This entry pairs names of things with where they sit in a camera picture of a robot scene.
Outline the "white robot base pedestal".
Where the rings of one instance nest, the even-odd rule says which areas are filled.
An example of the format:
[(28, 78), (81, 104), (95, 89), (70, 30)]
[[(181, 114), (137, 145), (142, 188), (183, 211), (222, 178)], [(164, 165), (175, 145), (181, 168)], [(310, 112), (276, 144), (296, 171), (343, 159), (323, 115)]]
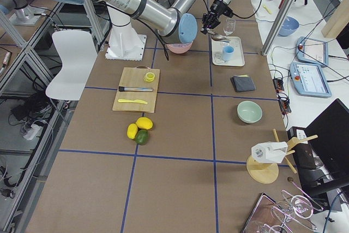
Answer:
[(112, 22), (106, 59), (141, 61), (147, 36), (137, 34), (128, 15), (107, 7)]

